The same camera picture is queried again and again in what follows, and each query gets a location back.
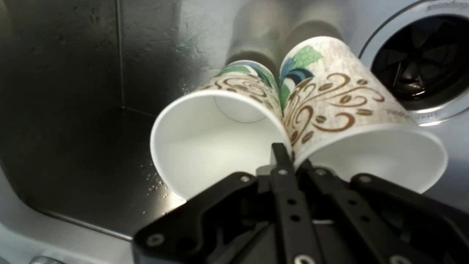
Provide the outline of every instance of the sink basin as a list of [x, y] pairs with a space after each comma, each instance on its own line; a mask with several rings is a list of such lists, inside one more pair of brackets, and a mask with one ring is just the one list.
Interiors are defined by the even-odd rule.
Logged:
[[[335, 29], [360, 55], [380, 26], [415, 4], [279, 0], [263, 11], [257, 5], [253, 17], [248, 0], [0, 2], [6, 177], [30, 207], [131, 240], [182, 203], [149, 150], [165, 106], [236, 56], [261, 55], [276, 68], [286, 43], [310, 37], [292, 34], [302, 24]], [[263, 24], [272, 14], [279, 26]], [[452, 156], [428, 196], [469, 213], [465, 127], [469, 115], [428, 128]]]

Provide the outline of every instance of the white paper cup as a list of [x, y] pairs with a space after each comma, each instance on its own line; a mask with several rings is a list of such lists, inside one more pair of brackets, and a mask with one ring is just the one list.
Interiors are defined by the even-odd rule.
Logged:
[[282, 65], [280, 86], [295, 168], [308, 159], [345, 181], [371, 174], [417, 193], [443, 177], [449, 158], [442, 141], [341, 40], [298, 45]]
[[169, 188], [190, 200], [234, 172], [255, 175], [272, 163], [273, 143], [289, 147], [275, 78], [242, 61], [160, 114], [151, 156]]

